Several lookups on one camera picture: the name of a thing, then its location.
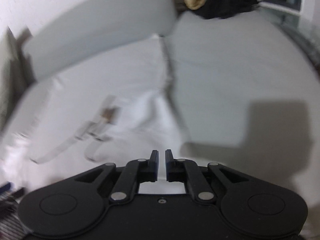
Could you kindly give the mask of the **white hooded sweatshirt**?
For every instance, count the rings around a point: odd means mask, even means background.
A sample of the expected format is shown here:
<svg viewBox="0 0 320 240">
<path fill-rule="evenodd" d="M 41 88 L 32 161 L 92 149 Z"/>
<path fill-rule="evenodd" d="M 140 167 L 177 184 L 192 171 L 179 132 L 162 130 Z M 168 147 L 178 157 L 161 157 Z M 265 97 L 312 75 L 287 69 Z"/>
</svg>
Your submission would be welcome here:
<svg viewBox="0 0 320 240">
<path fill-rule="evenodd" d="M 185 157 L 172 78 L 128 94 L 54 77 L 20 99 L 1 142 L 1 174 L 33 191 L 104 163 L 125 165 L 153 150 Z"/>
</svg>

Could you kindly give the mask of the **grey sofa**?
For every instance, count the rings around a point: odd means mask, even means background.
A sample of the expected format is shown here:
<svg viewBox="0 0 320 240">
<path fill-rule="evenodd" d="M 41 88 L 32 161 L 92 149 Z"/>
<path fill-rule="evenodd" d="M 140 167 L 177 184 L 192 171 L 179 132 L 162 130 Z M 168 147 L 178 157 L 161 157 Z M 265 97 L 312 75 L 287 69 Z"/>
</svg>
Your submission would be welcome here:
<svg viewBox="0 0 320 240">
<path fill-rule="evenodd" d="M 172 78 L 183 158 L 319 204 L 319 79 L 261 12 L 203 20 L 176 14 L 173 0 L 85 0 L 29 38 L 23 53 L 31 86 L 59 77 L 128 94 Z"/>
</svg>

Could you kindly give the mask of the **black garment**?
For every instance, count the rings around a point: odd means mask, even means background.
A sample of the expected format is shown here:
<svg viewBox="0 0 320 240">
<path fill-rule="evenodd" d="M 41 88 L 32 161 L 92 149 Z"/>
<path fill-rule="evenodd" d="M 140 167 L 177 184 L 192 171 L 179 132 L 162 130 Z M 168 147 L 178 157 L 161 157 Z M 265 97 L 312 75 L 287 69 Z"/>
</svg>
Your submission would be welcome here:
<svg viewBox="0 0 320 240">
<path fill-rule="evenodd" d="M 260 2 L 261 0 L 205 0 L 199 9 L 190 9 L 190 11 L 206 20 L 225 19 L 236 14 L 253 11 L 259 7 Z"/>
</svg>

